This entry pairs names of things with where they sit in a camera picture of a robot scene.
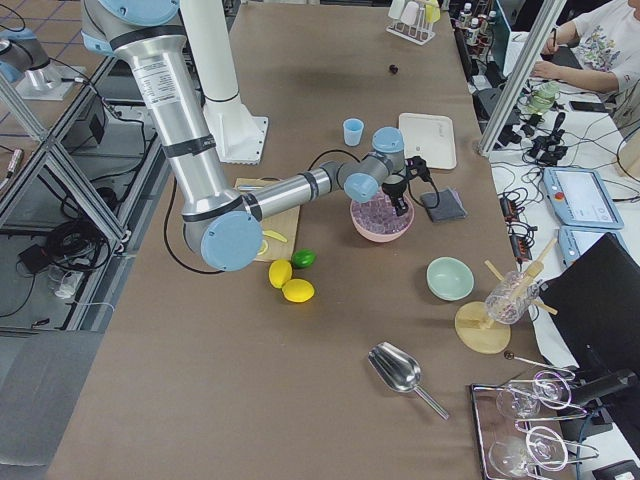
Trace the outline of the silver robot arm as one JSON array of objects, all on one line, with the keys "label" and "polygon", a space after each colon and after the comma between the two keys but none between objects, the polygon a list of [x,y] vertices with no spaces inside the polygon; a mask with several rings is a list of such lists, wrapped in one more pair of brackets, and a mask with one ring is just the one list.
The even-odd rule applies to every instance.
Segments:
[{"label": "silver robot arm", "polygon": [[126,62],[185,199],[184,237],[211,267],[236,271],[257,256],[261,220],[335,190],[363,203],[387,194],[397,215],[407,161],[401,132],[379,129],[356,163],[322,164],[253,193],[226,180],[225,147],[258,144],[263,129],[239,98],[219,1],[84,1],[87,49]]}]

